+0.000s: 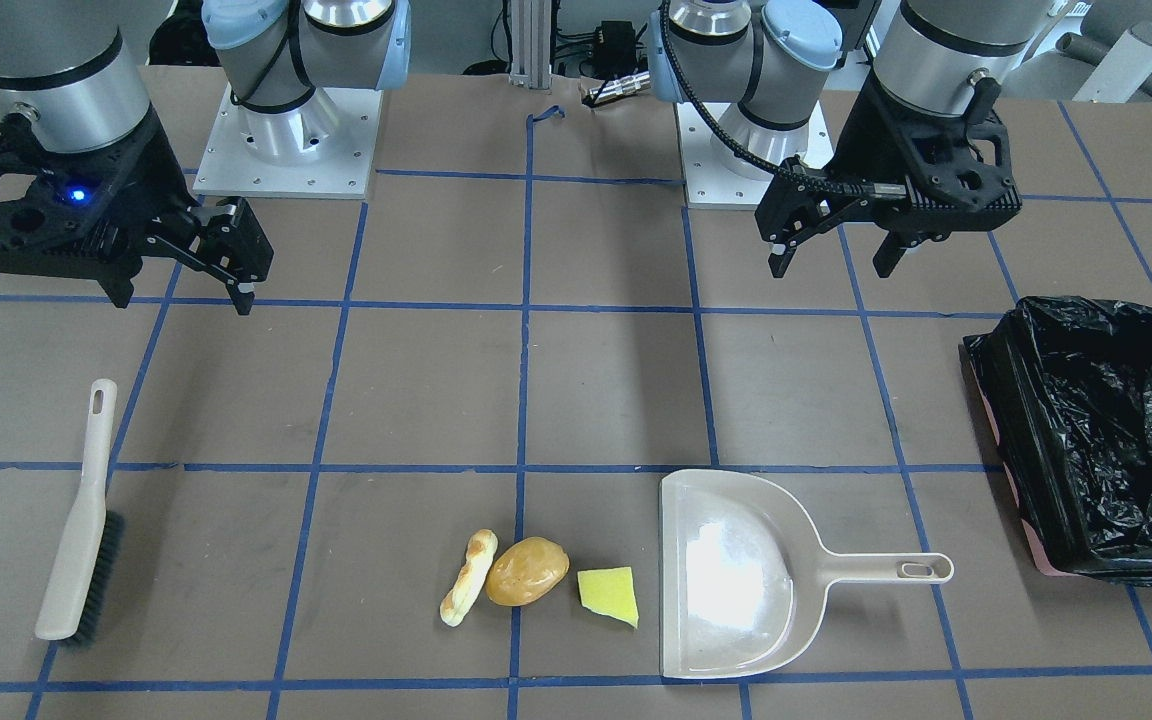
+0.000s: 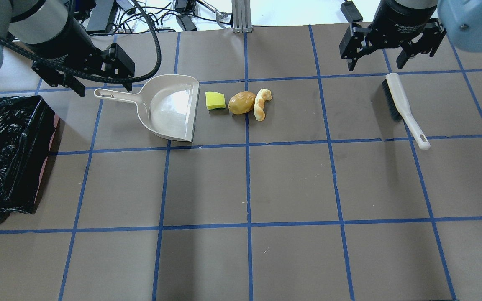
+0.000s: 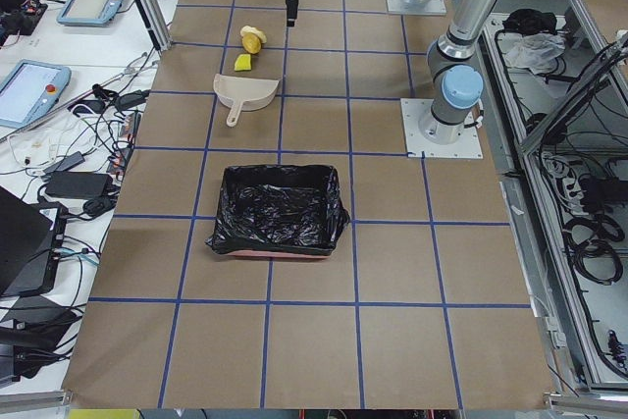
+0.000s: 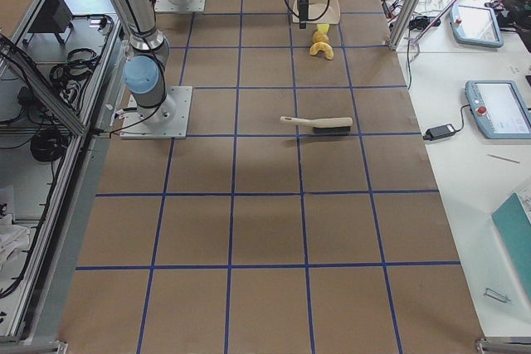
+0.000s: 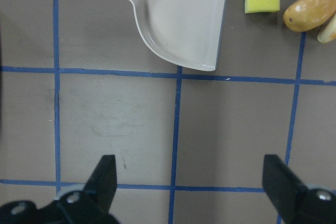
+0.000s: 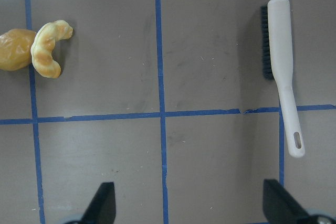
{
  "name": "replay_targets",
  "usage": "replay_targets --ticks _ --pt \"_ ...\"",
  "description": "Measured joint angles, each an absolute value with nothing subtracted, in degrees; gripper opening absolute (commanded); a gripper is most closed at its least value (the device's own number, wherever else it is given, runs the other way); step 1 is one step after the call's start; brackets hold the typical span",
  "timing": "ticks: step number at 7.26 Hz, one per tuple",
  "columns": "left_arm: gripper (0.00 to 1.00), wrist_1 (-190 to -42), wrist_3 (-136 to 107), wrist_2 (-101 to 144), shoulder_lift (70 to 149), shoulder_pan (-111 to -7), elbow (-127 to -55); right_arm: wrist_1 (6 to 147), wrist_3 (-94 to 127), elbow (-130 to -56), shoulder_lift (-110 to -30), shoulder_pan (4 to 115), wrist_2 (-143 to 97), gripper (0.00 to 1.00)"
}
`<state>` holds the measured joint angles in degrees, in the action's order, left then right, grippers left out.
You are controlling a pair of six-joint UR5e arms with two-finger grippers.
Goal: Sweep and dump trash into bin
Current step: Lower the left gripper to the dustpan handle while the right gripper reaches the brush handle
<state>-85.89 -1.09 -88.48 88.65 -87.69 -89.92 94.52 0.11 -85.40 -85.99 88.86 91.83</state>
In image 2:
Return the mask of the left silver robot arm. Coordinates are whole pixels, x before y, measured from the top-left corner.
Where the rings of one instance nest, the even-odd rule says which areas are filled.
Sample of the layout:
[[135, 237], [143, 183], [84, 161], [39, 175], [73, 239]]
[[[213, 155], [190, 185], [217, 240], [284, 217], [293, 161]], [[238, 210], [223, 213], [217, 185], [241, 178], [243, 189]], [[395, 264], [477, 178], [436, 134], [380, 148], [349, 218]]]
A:
[[95, 0], [0, 0], [0, 38], [12, 35], [42, 59], [87, 75], [132, 78], [135, 63], [128, 54], [115, 43], [97, 48], [79, 22], [95, 7]]

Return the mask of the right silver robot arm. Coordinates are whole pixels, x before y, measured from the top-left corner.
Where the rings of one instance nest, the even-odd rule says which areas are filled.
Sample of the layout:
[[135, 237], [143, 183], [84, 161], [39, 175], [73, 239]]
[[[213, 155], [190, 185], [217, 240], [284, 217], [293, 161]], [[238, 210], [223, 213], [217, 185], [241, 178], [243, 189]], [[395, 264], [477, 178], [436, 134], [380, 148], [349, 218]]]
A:
[[339, 50], [349, 71], [365, 55], [397, 48], [402, 69], [419, 54], [433, 57], [446, 36], [463, 51], [482, 53], [482, 0], [381, 0], [367, 27], [352, 0], [342, 2], [341, 11], [349, 26]]

